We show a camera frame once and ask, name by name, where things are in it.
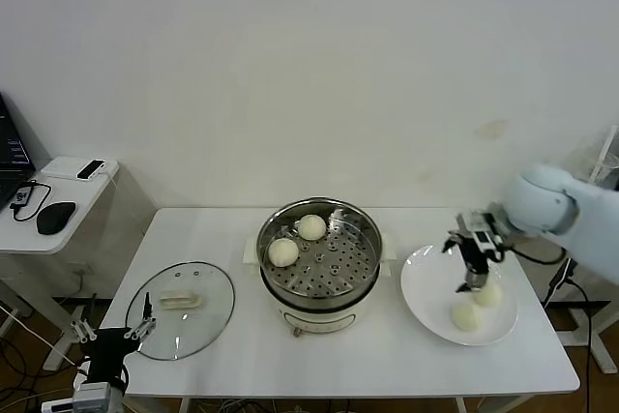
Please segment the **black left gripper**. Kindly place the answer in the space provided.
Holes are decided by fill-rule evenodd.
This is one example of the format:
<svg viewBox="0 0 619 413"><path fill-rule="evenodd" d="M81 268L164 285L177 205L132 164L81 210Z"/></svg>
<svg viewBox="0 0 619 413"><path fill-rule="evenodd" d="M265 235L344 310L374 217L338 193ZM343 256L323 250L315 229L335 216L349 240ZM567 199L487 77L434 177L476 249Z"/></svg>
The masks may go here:
<svg viewBox="0 0 619 413"><path fill-rule="evenodd" d="M104 328L95 332L90 316L97 303L94 293L85 305L74 309L71 328L76 341L85 344L85 356L89 359L87 382L127 384L124 360L138 348L138 340L145 339L156 327L150 293L144 297L142 319L135 328Z"/></svg>

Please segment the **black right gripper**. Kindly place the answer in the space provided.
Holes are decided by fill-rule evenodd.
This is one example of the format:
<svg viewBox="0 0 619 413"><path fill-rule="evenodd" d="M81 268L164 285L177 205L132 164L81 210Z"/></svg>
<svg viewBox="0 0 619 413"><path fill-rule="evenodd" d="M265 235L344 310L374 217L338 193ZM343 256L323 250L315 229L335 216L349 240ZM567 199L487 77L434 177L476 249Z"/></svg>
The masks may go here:
<svg viewBox="0 0 619 413"><path fill-rule="evenodd" d="M456 220L457 228L448 231L441 251L446 253L458 247L469 270L465 273L464 283L457 288L456 293L478 292L486 286L488 274L476 273L487 273L489 262L502 263L507 247L499 236L473 233L468 214L458 214Z"/></svg>

